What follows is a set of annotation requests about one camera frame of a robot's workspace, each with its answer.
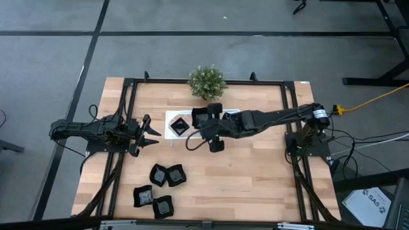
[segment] black fabric square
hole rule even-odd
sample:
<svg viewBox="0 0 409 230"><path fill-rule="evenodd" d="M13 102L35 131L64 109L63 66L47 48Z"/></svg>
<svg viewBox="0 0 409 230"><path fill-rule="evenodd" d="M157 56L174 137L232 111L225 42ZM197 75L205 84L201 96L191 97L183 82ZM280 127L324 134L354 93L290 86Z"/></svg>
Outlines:
<svg viewBox="0 0 409 230"><path fill-rule="evenodd" d="M149 175L149 179L152 183L162 187L166 182L167 169L161 165L155 164Z"/></svg>
<svg viewBox="0 0 409 230"><path fill-rule="evenodd" d="M152 185L145 185L134 189L134 207L139 208L152 204Z"/></svg>
<svg viewBox="0 0 409 230"><path fill-rule="evenodd" d="M183 171L181 164L174 165L170 168L167 168L166 180L169 184L169 187L175 187L186 181L186 174Z"/></svg>
<svg viewBox="0 0 409 230"><path fill-rule="evenodd" d="M174 123L172 123L171 128L176 132L176 134L182 135L190 128L190 126L184 119L179 118Z"/></svg>
<svg viewBox="0 0 409 230"><path fill-rule="evenodd" d="M192 109L192 126L195 129L203 128L206 121L209 119L207 108L193 108Z"/></svg>
<svg viewBox="0 0 409 230"><path fill-rule="evenodd" d="M155 219L164 219L173 216L172 197L165 195L153 200L153 212Z"/></svg>

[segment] white cable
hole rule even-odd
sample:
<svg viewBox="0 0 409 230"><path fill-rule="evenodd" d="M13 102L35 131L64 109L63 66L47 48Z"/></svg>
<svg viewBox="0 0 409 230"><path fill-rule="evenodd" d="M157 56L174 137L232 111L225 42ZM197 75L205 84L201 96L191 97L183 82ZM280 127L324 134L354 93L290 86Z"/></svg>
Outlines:
<svg viewBox="0 0 409 230"><path fill-rule="evenodd" d="M376 143L372 143L372 144L367 144L367 145L364 145L364 146L359 146L359 147L356 147L355 149L357 150L357 149L360 149L360 148L370 147L370 146L374 146L374 145L377 145L377 144L383 144L383 143L387 143L387 142L390 142L390 141L396 141L398 139L402 139L402 138L407 137L407 136L409 136L409 134L405 134L405 135L402 135L400 137L395 137L393 139L389 139L389 140L386 140L386 141L381 141L381 142L376 142ZM344 152L350 151L350 150L351 149L346 149L346 150L343 150L343 151L339 151L337 153L331 154L331 156L338 155L340 153L344 153Z"/></svg>

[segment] black cable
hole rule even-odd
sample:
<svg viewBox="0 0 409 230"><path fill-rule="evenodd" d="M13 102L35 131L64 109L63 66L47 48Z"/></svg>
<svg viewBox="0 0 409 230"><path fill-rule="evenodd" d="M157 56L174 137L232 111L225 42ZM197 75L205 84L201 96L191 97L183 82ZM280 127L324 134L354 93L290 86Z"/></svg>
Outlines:
<svg viewBox="0 0 409 230"><path fill-rule="evenodd" d="M298 13L300 10L304 9L305 6L307 6L307 0L302 0L301 4L299 6L297 6L297 8L295 8L293 15L295 15L296 13Z"/></svg>
<svg viewBox="0 0 409 230"><path fill-rule="evenodd" d="M357 162L357 160L352 156L352 154L353 154L353 152L355 151L355 138L354 137L352 137L352 135L351 134L349 134L348 132L345 132L345 131L343 131L343 130L336 130L335 128L334 128L334 120L332 119L332 116L331 116L331 122L332 122L332 136L331 136L331 138L334 138L334 131L336 131L336 132L342 132L342 133L344 133L344 134L346 134L346 135L348 135L348 137L349 138L351 138L351 140L352 140L352 147L351 147L351 150L350 150L350 154L349 155L347 155L347 156L343 156L343 157L339 157L337 160L339 160L339 159L341 159L341 158L346 158L345 159L345 161L344 161L344 163L343 163L343 169L342 169L342 172L343 172L343 177L344 177L344 179L345 180L348 180L348 178L346 178L346 176L345 176L345 168L346 168L346 166L348 165L348 163L350 162L350 160L352 159L353 161L354 161L354 163L355 163L355 177L354 178L356 178L357 176L358 176L358 162Z"/></svg>
<svg viewBox="0 0 409 230"><path fill-rule="evenodd" d="M92 114L91 108L95 108L95 115ZM99 121L99 119L96 118L96 117L98 116L98 106L96 106L95 104L90 105L90 106L88 107L88 113L89 113L89 115L93 118L93 120L92 120L90 123L92 123L92 122L94 122L94 121L96 121L96 120Z"/></svg>
<svg viewBox="0 0 409 230"><path fill-rule="evenodd" d="M335 131L335 132L344 133L344 134L348 135L348 137L351 138L352 141L355 141L355 139L356 139L356 138L354 138L351 134L349 134L348 132L345 132L345 131L343 131L343 130L336 130L336 129L334 129L334 128L326 128L326 130L333 130L333 131Z"/></svg>
<svg viewBox="0 0 409 230"><path fill-rule="evenodd" d="M189 143L189 139L190 139L193 135L197 134L197 133L200 132L201 130L204 130L204 129L210 128L210 127L212 127L212 125L211 125L211 126L208 126L208 127L205 127L205 128L202 128L202 129L199 129L199 130L196 130L195 132L192 132L191 134L189 134L189 136L187 136L186 141L185 141L185 147L186 147L186 149L189 150L189 151L195 151L195 150L197 150L198 148L200 148L200 146L202 146L204 143L206 143L207 141L204 140L202 143L200 143L199 145L197 145L195 148L192 148L192 149L187 146L188 143Z"/></svg>
<svg viewBox="0 0 409 230"><path fill-rule="evenodd" d="M331 138L333 138L334 137L334 120L332 119L332 115L333 115L334 113L333 112L331 112L331 115L330 115L330 118L331 118L331 124L332 124L332 133L331 133Z"/></svg>
<svg viewBox="0 0 409 230"><path fill-rule="evenodd" d="M80 174L80 175L82 174L82 168L84 167L85 162L86 162L90 157L92 157L94 154L95 154L95 152L89 152L88 157L86 157L86 158L82 161L81 166L79 167L79 174Z"/></svg>
<svg viewBox="0 0 409 230"><path fill-rule="evenodd" d="M394 133L392 133L392 134L385 134L385 135L379 135L379 136L374 136L374 137L367 137L367 138L359 139L359 140L360 140L360 141L365 141L365 140L372 139L372 138L387 137L387 136L390 136L390 135L405 134L405 133L408 133L408 132L409 132L409 131L394 132Z"/></svg>
<svg viewBox="0 0 409 230"><path fill-rule="evenodd" d="M0 111L3 113L3 115L4 115L4 121L1 123L1 125L0 125L0 128L6 123L6 121L7 121L7 116L6 116L6 113L2 110L2 109L0 109Z"/></svg>
<svg viewBox="0 0 409 230"><path fill-rule="evenodd" d="M71 150L71 151L73 151L74 153L85 157L84 154L82 154L82 153L80 153L80 152L78 152L78 151L75 151L74 149L69 148L69 147L67 147L67 146L65 146L65 145L63 145L63 144L60 144L60 143L58 143L56 140L53 140L53 141L54 141L56 144L58 144L59 146L61 146L61 147L63 147L63 148L66 148L66 149L68 149L68 150Z"/></svg>
<svg viewBox="0 0 409 230"><path fill-rule="evenodd" d="M352 159L352 160L354 161L354 163L355 163L355 175L354 175L354 178L358 177L358 163L357 163L357 160L356 160L353 156L349 156L349 155L348 155L348 156L341 156L341 157L337 158L336 160L340 160L340 159L342 159L342 158L346 158L345 161L344 161L344 163L343 163L343 169L342 169L341 171L335 172L335 173L340 173L340 172L342 172L342 173L343 173L343 177L344 177L345 180L351 179L351 178L347 178L347 177L345 176L345 168L346 168L346 165L349 163L349 159Z"/></svg>
<svg viewBox="0 0 409 230"><path fill-rule="evenodd" d="M338 142L338 141L335 141L335 142L338 143L338 144L340 144L340 145L343 145L343 146L345 146L345 147L348 147L348 148L351 147L351 146L348 146L348 145L343 144L343 143ZM365 154L359 152L358 150L355 150L355 151L356 151L359 155L362 155L363 157L366 157L366 158L368 158L368 159L371 159L371 160L376 161L378 164L380 164L382 167L384 167L386 170L388 170L388 172L392 172L390 169L388 169L388 167L384 166L384 165L383 165L379 160L377 160L376 158L369 157L369 156L367 156L367 155L365 155Z"/></svg>
<svg viewBox="0 0 409 230"><path fill-rule="evenodd" d="M127 112L127 101L126 99L123 100L123 112L125 113L125 116L128 116L128 112Z"/></svg>
<svg viewBox="0 0 409 230"><path fill-rule="evenodd" d="M287 157L287 149L286 149L286 151L284 152L284 158L286 159L287 163L292 164L292 163L288 160L288 157ZM299 163L299 162L301 161L301 159L302 159L302 157L300 157L300 158L297 160L297 163Z"/></svg>

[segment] white paper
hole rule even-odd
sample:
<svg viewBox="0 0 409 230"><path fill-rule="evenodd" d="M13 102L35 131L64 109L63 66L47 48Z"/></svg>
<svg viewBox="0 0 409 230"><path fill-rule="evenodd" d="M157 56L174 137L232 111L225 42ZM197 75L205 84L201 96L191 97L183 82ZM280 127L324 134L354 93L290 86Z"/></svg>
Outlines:
<svg viewBox="0 0 409 230"><path fill-rule="evenodd" d="M382 227L390 199L379 188L355 190L343 201L345 207L365 226Z"/></svg>

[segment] yellow cable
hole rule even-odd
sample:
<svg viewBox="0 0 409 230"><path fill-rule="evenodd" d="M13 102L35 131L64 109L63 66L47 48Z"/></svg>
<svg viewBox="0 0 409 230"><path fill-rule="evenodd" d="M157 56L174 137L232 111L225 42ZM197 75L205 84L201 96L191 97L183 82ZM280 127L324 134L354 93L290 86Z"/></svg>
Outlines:
<svg viewBox="0 0 409 230"><path fill-rule="evenodd" d="M352 108L352 109L344 109L344 108L342 108L340 105L336 105L338 115L342 115L344 112L354 111L355 109L358 109L358 108L360 108L360 107L362 107L362 106L364 106L364 105L367 105L367 104L369 104L369 103L371 103L371 102L373 102L373 101L375 101L375 100L377 100L377 99L379 99L379 98L383 98L384 96L387 96L387 95L389 95L389 94L391 94L391 93L395 93L396 91L398 91L398 90L400 90L400 89L403 89L403 88L405 88L405 87L407 87L407 86L409 86L409 83L408 83L408 84L405 84L404 86L401 86L401 87L399 87L399 88L396 88L396 89L392 90L391 92L388 92L388 93L386 93L386 94L377 96L377 97L374 98L374 99L370 99L369 101L364 102L364 103L362 103L362 104L360 104L360 105L357 105L357 106L355 106L355 107Z"/></svg>

